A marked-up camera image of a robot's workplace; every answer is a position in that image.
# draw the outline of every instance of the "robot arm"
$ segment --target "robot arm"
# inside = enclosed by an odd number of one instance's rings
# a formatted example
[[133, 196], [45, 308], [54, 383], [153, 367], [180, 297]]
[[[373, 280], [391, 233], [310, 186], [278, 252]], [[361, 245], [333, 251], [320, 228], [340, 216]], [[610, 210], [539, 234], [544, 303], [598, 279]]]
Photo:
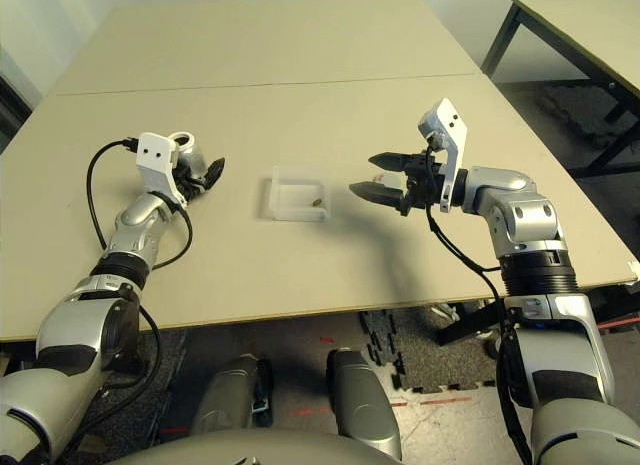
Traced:
[[174, 213], [211, 188], [224, 167], [224, 159], [205, 167], [186, 132], [143, 133], [136, 153], [146, 192], [118, 215], [89, 276], [45, 318], [34, 367], [0, 378], [0, 457], [6, 460], [53, 462], [108, 375], [134, 360], [140, 295], [160, 238]]
[[[439, 203], [443, 212], [459, 206], [486, 220], [508, 293], [500, 319], [504, 333], [497, 375], [503, 383], [497, 386], [499, 391], [505, 387], [501, 404], [510, 435], [517, 420], [510, 399], [534, 410], [533, 458], [519, 423], [521, 436], [517, 430], [512, 435], [521, 458], [545, 464], [583, 457], [637, 463], [640, 428], [611, 405], [611, 367], [589, 301], [579, 293], [553, 205], [522, 173], [460, 168], [467, 127], [449, 100], [436, 104], [418, 129], [428, 143], [425, 152], [370, 158], [383, 169], [404, 172], [406, 193], [374, 182], [350, 188], [405, 216], [411, 208], [428, 210]], [[440, 150], [447, 151], [442, 165], [432, 153]], [[607, 452], [594, 455], [599, 448]]]

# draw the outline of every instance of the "black cable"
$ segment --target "black cable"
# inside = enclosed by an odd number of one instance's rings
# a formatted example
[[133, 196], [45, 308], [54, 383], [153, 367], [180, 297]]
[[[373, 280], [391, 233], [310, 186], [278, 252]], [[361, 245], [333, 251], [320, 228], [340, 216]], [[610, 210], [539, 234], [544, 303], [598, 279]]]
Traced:
[[106, 152], [111, 148], [117, 147], [119, 145], [124, 145], [124, 144], [125, 144], [124, 140], [118, 140], [116, 142], [111, 142], [106, 144], [104, 147], [102, 147], [100, 150], [96, 152], [96, 154], [93, 156], [93, 158], [89, 162], [89, 168], [87, 169], [86, 189], [87, 189], [87, 202], [89, 202], [89, 213], [91, 214], [91, 221], [93, 222], [93, 228], [96, 231], [96, 235], [98, 235], [98, 240], [100, 241], [100, 246], [102, 247], [103, 250], [106, 250], [107, 242], [104, 239], [104, 235], [102, 235], [102, 230], [100, 230], [100, 224], [98, 223], [98, 217], [96, 216], [96, 209], [93, 206], [93, 192], [92, 192], [92, 185], [91, 185], [92, 178], [93, 178], [93, 169], [96, 166], [98, 159], [102, 156], [104, 152]]
[[74, 433], [73, 436], [71, 437], [71, 440], [69, 440], [69, 443], [67, 445], [67, 450], [70, 450], [72, 447], [74, 447], [82, 439], [84, 434], [87, 433], [90, 429], [104, 422], [111, 416], [121, 411], [123, 408], [130, 405], [133, 401], [135, 401], [142, 394], [142, 392], [144, 392], [149, 387], [151, 382], [153, 382], [153, 380], [158, 375], [158, 370], [160, 369], [160, 362], [162, 360], [162, 345], [160, 343], [160, 331], [158, 330], [158, 326], [156, 325], [156, 322], [154, 322], [153, 318], [151, 318], [151, 315], [149, 315], [149, 313], [144, 309], [142, 305], [140, 305], [140, 314], [145, 318], [145, 320], [151, 327], [151, 330], [153, 331], [153, 336], [156, 342], [156, 358], [154, 360], [153, 368], [151, 369], [151, 372], [149, 373], [149, 375], [147, 375], [147, 378], [144, 380], [144, 382], [142, 382], [142, 385], [140, 385], [140, 387], [138, 387], [135, 392], [133, 392], [127, 398], [122, 400], [120, 403], [96, 415], [91, 420], [89, 420], [84, 425], [82, 425], [80, 428], [78, 428], [78, 430], [76, 430], [76, 433]]
[[189, 247], [191, 247], [191, 242], [193, 241], [193, 226], [191, 225], [191, 220], [189, 219], [189, 215], [187, 214], [187, 211], [180, 206], [178, 207], [178, 213], [182, 215], [182, 218], [184, 219], [184, 223], [186, 223], [187, 225], [187, 232], [188, 232], [187, 243], [184, 245], [184, 248], [175, 257], [154, 265], [153, 270], [157, 270], [159, 268], [166, 267], [167, 265], [172, 264], [173, 262], [181, 258], [185, 253], [187, 253], [187, 250], [189, 250]]
[[507, 433], [513, 442], [513, 446], [518, 452], [518, 456], [524, 465], [531, 465], [533, 460], [531, 458], [531, 450], [527, 445], [527, 437], [522, 431], [520, 425], [520, 419], [516, 412], [513, 402], [511, 401], [511, 395], [509, 394], [509, 388], [507, 386], [497, 386], [499, 383], [506, 383], [506, 365], [504, 363], [504, 339], [502, 337], [500, 342], [500, 349], [498, 350], [498, 358], [496, 360], [496, 388], [498, 389], [498, 398], [500, 399], [500, 408], [502, 409], [502, 416], [504, 417], [504, 423], [507, 427]]
[[[431, 147], [427, 148], [427, 156], [430, 154]], [[444, 245], [444, 247], [449, 250], [455, 257], [457, 257], [463, 264], [465, 264], [470, 270], [472, 270], [476, 275], [478, 275], [489, 287], [491, 290], [491, 294], [493, 295], [493, 299], [495, 300], [498, 310], [498, 324], [500, 327], [500, 349], [498, 350], [498, 359], [496, 360], [496, 389], [498, 390], [498, 398], [500, 400], [500, 408], [502, 409], [502, 416], [504, 418], [504, 423], [507, 428], [507, 432], [511, 441], [513, 442], [513, 446], [518, 453], [518, 456], [522, 460], [524, 465], [531, 465], [531, 450], [529, 449], [529, 445], [527, 444], [527, 438], [522, 431], [522, 425], [520, 424], [520, 420], [518, 418], [518, 414], [515, 409], [515, 405], [511, 400], [511, 394], [509, 392], [509, 386], [505, 379], [505, 374], [507, 373], [506, 365], [504, 364], [504, 340], [508, 339], [511, 332], [511, 326], [506, 320], [506, 311], [501, 304], [500, 295], [496, 290], [496, 287], [493, 285], [491, 280], [487, 278], [485, 272], [500, 270], [500, 267], [494, 268], [484, 268], [467, 257], [442, 231], [436, 220], [431, 215], [431, 204], [435, 203], [435, 195], [436, 195], [436, 182], [435, 177], [433, 176], [433, 171], [429, 166], [429, 162], [427, 162], [427, 179], [429, 180], [431, 190], [431, 197], [426, 204], [426, 212], [427, 212], [427, 220], [429, 223], [430, 230], [435, 234], [438, 240]]]
[[137, 384], [139, 384], [142, 381], [144, 376], [147, 374], [147, 370], [148, 370], [147, 365], [143, 364], [142, 367], [140, 368], [140, 373], [138, 373], [133, 380], [129, 380], [128, 382], [116, 382], [116, 383], [107, 384], [105, 385], [104, 388], [106, 390], [123, 390], [125, 388], [135, 387]]

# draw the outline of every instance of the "table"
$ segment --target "table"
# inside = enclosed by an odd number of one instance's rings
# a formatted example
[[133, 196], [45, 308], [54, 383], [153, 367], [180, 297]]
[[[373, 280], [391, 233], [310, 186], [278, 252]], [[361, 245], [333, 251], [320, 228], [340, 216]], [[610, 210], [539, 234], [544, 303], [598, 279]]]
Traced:
[[[104, 143], [147, 130], [189, 130], [209, 160], [227, 158], [214, 189], [189, 207], [191, 250], [148, 280], [143, 303], [161, 327], [489, 296], [428, 232], [423, 213], [403, 218], [347, 189], [378, 172], [369, 156], [420, 150], [417, 121], [442, 96], [469, 126], [464, 166], [521, 170], [553, 201], [581, 286], [636, 279], [631, 252], [481, 75], [51, 96], [0, 161], [0, 337], [33, 336], [46, 312], [91, 270], [100, 248], [84, 196], [86, 166]], [[286, 163], [329, 172], [329, 221], [268, 218], [271, 169]], [[133, 155], [105, 155], [94, 183], [110, 236], [116, 213], [141, 190]], [[482, 219], [459, 210], [437, 215], [462, 250], [485, 266], [496, 264]], [[184, 243], [183, 227], [175, 221], [160, 258]], [[504, 293], [499, 274], [491, 278]]]
[[476, 73], [424, 0], [218, 0], [117, 9], [51, 93]]
[[[511, 0], [513, 4], [482, 63], [495, 72], [519, 25], [524, 25], [617, 101], [606, 119], [625, 110], [640, 118], [640, 0]], [[607, 166], [640, 138], [640, 120], [575, 178], [640, 171], [640, 162]]]

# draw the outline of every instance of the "clear plastic container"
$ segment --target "clear plastic container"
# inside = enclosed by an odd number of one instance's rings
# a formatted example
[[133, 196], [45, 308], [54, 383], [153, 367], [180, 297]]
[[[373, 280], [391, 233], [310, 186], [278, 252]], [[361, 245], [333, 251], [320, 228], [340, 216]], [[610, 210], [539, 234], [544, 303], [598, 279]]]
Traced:
[[329, 184], [322, 173], [303, 165], [273, 167], [269, 209], [276, 220], [321, 222], [329, 218]]

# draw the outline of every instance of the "white wall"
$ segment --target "white wall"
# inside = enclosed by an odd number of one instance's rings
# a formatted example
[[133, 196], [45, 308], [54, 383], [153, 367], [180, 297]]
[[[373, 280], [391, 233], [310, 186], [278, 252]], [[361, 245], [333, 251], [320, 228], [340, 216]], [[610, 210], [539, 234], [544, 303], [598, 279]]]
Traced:
[[111, 0], [0, 0], [0, 73], [37, 105], [111, 6]]
[[[0, 0], [0, 73], [35, 105], [114, 5], [186, 0]], [[481, 63], [509, 0], [427, 0], [436, 15]], [[438, 51], [434, 50], [437, 60]], [[496, 74], [497, 81], [563, 79], [580, 72], [521, 29]]]

